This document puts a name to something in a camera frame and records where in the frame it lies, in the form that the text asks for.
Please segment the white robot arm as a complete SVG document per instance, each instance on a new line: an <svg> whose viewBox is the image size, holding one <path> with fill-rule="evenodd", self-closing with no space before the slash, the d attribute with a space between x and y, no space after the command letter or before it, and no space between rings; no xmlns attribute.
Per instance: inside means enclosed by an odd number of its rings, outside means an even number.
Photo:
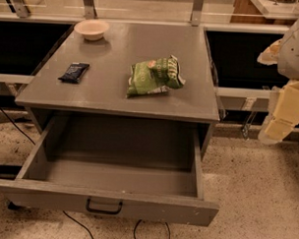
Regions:
<svg viewBox="0 0 299 239"><path fill-rule="evenodd" d="M277 65L278 73L288 79L281 89L273 89L269 114L258 139L265 145L283 141L299 124L299 18L284 36L267 47L257 58L263 65Z"/></svg>

